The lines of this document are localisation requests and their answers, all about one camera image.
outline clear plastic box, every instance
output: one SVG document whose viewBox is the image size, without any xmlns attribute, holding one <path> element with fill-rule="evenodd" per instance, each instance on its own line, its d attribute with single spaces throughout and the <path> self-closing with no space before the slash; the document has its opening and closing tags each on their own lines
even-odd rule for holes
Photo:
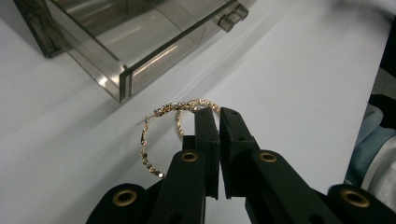
<svg viewBox="0 0 396 224">
<path fill-rule="evenodd" d="M 225 0 L 46 3 L 57 27 L 52 35 L 62 40 L 69 54 L 120 102 L 221 28 L 230 31 L 248 15 L 239 2 Z"/>
</svg>

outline screw hole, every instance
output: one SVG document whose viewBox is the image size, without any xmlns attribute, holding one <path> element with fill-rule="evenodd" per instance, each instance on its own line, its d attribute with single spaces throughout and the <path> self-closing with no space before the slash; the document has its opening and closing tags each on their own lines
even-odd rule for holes
<svg viewBox="0 0 396 224">
<path fill-rule="evenodd" d="M 269 152 L 263 152 L 260 154 L 260 159 L 262 161 L 274 162 L 274 161 L 276 161 L 276 156 Z"/>
<path fill-rule="evenodd" d="M 183 219 L 183 216 L 180 213 L 169 213 L 168 216 L 166 216 L 166 222 L 168 224 L 178 224 L 181 222 Z"/>
<path fill-rule="evenodd" d="M 319 216 L 319 215 L 316 215 L 316 214 L 311 215 L 309 217 L 309 221 L 311 223 L 313 223 L 313 224 L 325 224 L 323 218 L 321 216 Z"/>
<path fill-rule="evenodd" d="M 370 201 L 366 197 L 352 189 L 341 190 L 341 197 L 348 203 L 358 207 L 368 207 L 370 205 Z"/>
<path fill-rule="evenodd" d="M 181 155 L 181 159 L 183 161 L 196 161 L 198 160 L 198 155 L 192 152 L 186 152 L 183 155 Z"/>
<path fill-rule="evenodd" d="M 113 197 L 113 203 L 118 207 L 127 206 L 136 200 L 136 192 L 131 189 L 118 191 Z"/>
</svg>

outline black plastic part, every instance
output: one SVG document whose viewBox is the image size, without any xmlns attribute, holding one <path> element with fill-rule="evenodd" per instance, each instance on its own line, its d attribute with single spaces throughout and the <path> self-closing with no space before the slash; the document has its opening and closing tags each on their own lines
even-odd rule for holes
<svg viewBox="0 0 396 224">
<path fill-rule="evenodd" d="M 219 130 L 220 162 L 226 198 L 246 197 L 248 192 L 250 155 L 259 150 L 241 115 L 222 107 Z"/>
<path fill-rule="evenodd" d="M 203 152 L 205 161 L 206 196 L 219 198 L 220 140 L 211 108 L 195 113 L 195 150 Z"/>
<path fill-rule="evenodd" d="M 245 208 L 251 224 L 273 224 L 274 217 L 271 214 L 268 206 L 265 204 L 259 194 L 248 195 L 245 199 Z"/>
<path fill-rule="evenodd" d="M 204 169 L 204 153 L 183 150 L 175 154 L 148 223 L 204 223 Z"/>
<path fill-rule="evenodd" d="M 195 149 L 195 135 L 184 135 L 182 150 Z"/>
<path fill-rule="evenodd" d="M 390 28 L 387 45 L 385 46 L 384 54 L 382 55 L 381 64 L 382 69 L 387 71 L 392 76 L 396 77 L 396 20 L 393 19 Z"/>
<path fill-rule="evenodd" d="M 114 203 L 114 198 L 119 192 L 125 190 L 132 190 L 135 192 L 135 200 L 124 206 L 119 206 Z M 127 201 L 131 195 L 126 193 L 121 194 L 119 200 Z M 141 224 L 144 221 L 141 219 L 141 213 L 145 210 L 144 205 L 147 199 L 146 191 L 137 185 L 122 184 L 109 190 L 96 205 L 88 218 L 87 224 Z"/>
<path fill-rule="evenodd" d="M 396 223 L 396 214 L 363 189 L 350 185 L 336 185 L 329 189 L 327 198 L 335 214 L 345 223 Z"/>
<path fill-rule="evenodd" d="M 158 195 L 160 194 L 161 187 L 163 186 L 163 179 L 158 181 L 153 186 L 146 189 L 147 199 L 145 202 L 145 206 L 143 211 L 140 213 L 141 223 L 148 223 L 149 217 L 151 216 L 151 212 L 154 209 L 155 204 L 157 203 Z"/>
<path fill-rule="evenodd" d="M 254 151 L 251 161 L 251 184 L 276 223 L 342 223 L 279 154 Z"/>
</svg>

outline fabric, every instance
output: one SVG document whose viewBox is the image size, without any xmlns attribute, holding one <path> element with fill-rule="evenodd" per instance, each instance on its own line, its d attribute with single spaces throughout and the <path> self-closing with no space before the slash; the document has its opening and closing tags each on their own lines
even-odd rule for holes
<svg viewBox="0 0 396 224">
<path fill-rule="evenodd" d="M 367 170 L 361 188 L 396 212 L 396 136 L 380 148 Z"/>
<path fill-rule="evenodd" d="M 381 127 L 396 129 L 396 100 L 387 95 L 373 94 L 370 96 L 369 104 L 378 107 L 382 111 L 384 118 L 379 124 Z"/>
<path fill-rule="evenodd" d="M 346 171 L 345 182 L 347 184 L 360 187 L 379 149 L 392 136 L 396 135 L 394 129 L 379 126 L 382 118 L 381 110 L 375 106 L 367 105 L 358 139 Z"/>
</svg>

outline white surface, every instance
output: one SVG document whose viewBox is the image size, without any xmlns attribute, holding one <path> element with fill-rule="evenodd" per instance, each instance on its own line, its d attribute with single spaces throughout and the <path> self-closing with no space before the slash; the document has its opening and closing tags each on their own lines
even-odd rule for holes
<svg viewBox="0 0 396 224">
<path fill-rule="evenodd" d="M 44 59 L 0 21 L 0 223 L 84 223 L 110 188 L 149 187 L 157 179 L 141 165 L 135 124 L 192 98 L 239 111 L 261 148 L 326 192 L 343 181 L 388 38 L 382 8 L 259 0 L 124 105 L 70 57 Z M 148 153 L 162 170 L 181 149 L 174 126 L 171 115 L 151 122 Z M 223 195 L 208 199 L 206 223 L 248 223 L 243 200 Z"/>
</svg>

